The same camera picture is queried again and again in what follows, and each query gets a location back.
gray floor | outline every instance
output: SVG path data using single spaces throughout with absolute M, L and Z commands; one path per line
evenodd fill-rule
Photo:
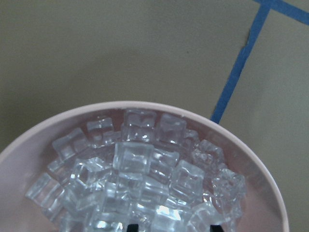
M 309 11 L 309 2 L 288 0 Z M 210 117 L 259 4 L 252 0 L 0 3 L 0 151 L 35 124 L 114 100 Z M 221 125 L 273 174 L 292 231 L 308 218 L 309 26 L 271 11 Z

ice cube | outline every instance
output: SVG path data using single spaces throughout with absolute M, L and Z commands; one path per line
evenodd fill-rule
M 201 223 L 206 225 L 221 225 L 225 222 L 222 214 L 219 214 L 217 209 L 211 202 L 204 202 L 192 208 L 195 216 L 198 216 Z
M 59 232 L 84 232 L 84 224 L 66 213 L 61 220 Z
M 112 166 L 102 159 L 76 159 L 72 174 L 72 184 L 78 185 L 80 191 L 100 190 L 104 186 L 104 180 L 112 173 Z
M 245 177 L 229 169 L 222 169 L 212 184 L 216 204 L 225 212 L 246 195 Z
M 119 187 L 127 188 L 131 199 L 137 199 L 141 195 L 144 176 L 141 173 L 119 173 Z
M 126 232 L 126 215 L 94 211 L 86 232 Z
M 103 141 L 106 146 L 111 146 L 121 139 L 120 131 L 108 131 L 103 134 Z
M 108 117 L 98 121 L 87 122 L 87 130 L 93 148 L 102 147 L 105 145 L 103 134 L 108 131 L 114 131 L 112 119 Z
M 61 194 L 63 188 L 49 174 L 43 173 L 40 178 L 29 188 L 26 197 L 37 205 L 48 208 Z
M 61 160 L 65 161 L 88 148 L 90 143 L 83 131 L 76 128 L 66 136 L 53 141 L 52 145 Z
M 127 109 L 124 117 L 125 126 L 154 127 L 156 113 L 143 109 Z
M 191 203 L 202 197 L 204 171 L 181 160 L 172 173 L 169 192 L 172 196 Z
M 134 142 L 118 142 L 112 166 L 120 172 L 148 174 L 154 146 Z
M 222 148 L 212 144 L 207 140 L 202 140 L 198 145 L 199 150 L 202 153 L 211 154 L 216 160 L 217 164 L 224 163 L 224 154 Z
M 106 182 L 100 210 L 102 212 L 127 214 L 129 206 L 130 198 L 128 189 L 120 186 L 119 183 Z
M 131 202 L 129 212 L 129 223 L 138 224 L 139 232 L 148 232 L 150 230 L 152 220 L 155 217 L 155 208 L 152 205 Z
M 173 168 L 164 162 L 151 159 L 149 176 L 153 179 L 161 182 L 162 184 L 168 184 L 171 177 Z
M 184 134 L 184 141 L 183 147 L 188 151 L 191 152 L 195 146 L 199 144 L 199 136 L 198 132 L 195 130 L 185 130 Z
M 155 148 L 152 157 L 158 161 L 166 163 L 170 167 L 175 167 L 179 160 L 179 152 L 177 151 L 165 151 Z
M 156 128 L 156 139 L 164 143 L 181 145 L 186 125 L 186 121 L 181 118 L 163 114 Z
M 47 166 L 48 170 L 62 186 L 68 184 L 73 167 L 74 161 L 63 162 L 59 157 Z
M 179 210 L 160 205 L 151 225 L 152 232 L 184 232 L 184 221 Z
M 143 188 L 141 190 L 140 201 L 148 204 L 163 204 L 169 196 L 169 188 L 167 185 L 146 176 Z
M 154 139 L 154 129 L 151 127 L 124 126 L 121 127 L 122 141 L 151 142 Z

blue painter's tape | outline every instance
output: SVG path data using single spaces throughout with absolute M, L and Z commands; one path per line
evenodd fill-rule
M 290 5 L 282 0 L 254 0 L 255 2 L 269 6 L 274 11 L 278 11 L 288 17 L 291 17 L 299 22 L 309 25 L 309 13 L 303 11 L 293 5 Z
M 217 102 L 216 108 L 211 116 L 211 120 L 219 123 L 226 106 L 232 96 L 232 93 L 239 80 L 242 69 L 252 51 L 252 48 L 257 40 L 257 37 L 262 29 L 262 26 L 267 18 L 270 9 L 278 11 L 288 17 L 291 17 L 299 22 L 309 25 L 309 13 L 295 6 L 292 6 L 282 0 L 254 0 L 261 4 L 260 9 L 253 21 L 250 29 L 247 45 L 240 51 L 226 85 Z
M 243 67 L 253 49 L 255 41 L 263 27 L 263 24 L 267 18 L 270 7 L 265 4 L 261 4 L 257 15 L 252 23 L 249 38 L 247 41 L 247 45 L 241 49 L 237 60 L 234 64 L 234 67 L 230 73 L 230 76 L 225 84 L 225 87 L 221 93 L 221 96 L 217 102 L 216 108 L 211 116 L 211 120 L 215 123 L 219 123 L 222 115 L 226 109 L 227 103 L 229 102 L 232 93 L 236 87 L 236 84 L 239 80 L 240 74 L 242 72 Z

bowl rim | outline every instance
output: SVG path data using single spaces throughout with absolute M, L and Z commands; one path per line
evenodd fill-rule
M 45 128 L 58 123 L 64 119 L 82 115 L 89 112 L 99 111 L 99 110 L 106 110 L 106 109 L 125 109 L 125 108 L 149 108 L 153 110 L 165 111 L 169 113 L 178 114 L 184 117 L 187 117 L 191 120 L 198 121 L 209 128 L 217 131 L 221 134 L 224 134 L 230 141 L 237 144 L 237 146 L 242 149 L 245 153 L 249 155 L 253 162 L 258 166 L 261 172 L 266 177 L 267 181 L 270 183 L 270 186 L 275 193 L 276 199 L 279 203 L 279 208 L 282 216 L 282 224 L 284 232 L 289 232 L 289 222 L 286 207 L 282 198 L 282 195 L 279 191 L 279 188 L 270 174 L 269 170 L 266 166 L 262 163 L 262 161 L 258 158 L 258 156 L 247 146 L 243 141 L 241 141 L 237 136 L 229 132 L 227 129 L 223 128 L 222 126 L 212 122 L 211 120 L 198 115 L 196 113 L 161 103 L 155 102 L 147 102 L 147 101 L 109 101 L 109 102 L 101 102 L 95 103 L 90 105 L 85 105 L 81 107 L 77 107 L 63 113 L 57 114 L 52 116 L 43 122 L 35 125 L 34 127 L 30 128 L 19 137 L 17 137 L 13 142 L 11 142 L 1 153 L 0 153 L 0 164 L 14 151 L 14 149 L 20 146 L 25 140 L 27 140 L 32 135 L 38 133 L 39 131 L 44 130 Z

white bowl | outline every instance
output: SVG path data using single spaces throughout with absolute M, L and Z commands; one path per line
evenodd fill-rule
M 248 193 L 239 232 L 288 232 L 286 209 L 279 189 L 260 159 L 236 136 L 212 121 L 192 112 L 142 101 L 115 101 L 87 105 L 66 111 L 41 122 L 13 141 L 0 154 L 0 231 L 50 232 L 54 227 L 25 193 L 38 176 L 46 171 L 51 142 L 98 115 L 113 118 L 116 128 L 123 121 L 123 110 L 137 107 L 168 112 L 186 118 L 188 126 L 223 148 L 230 169 L 246 177 Z

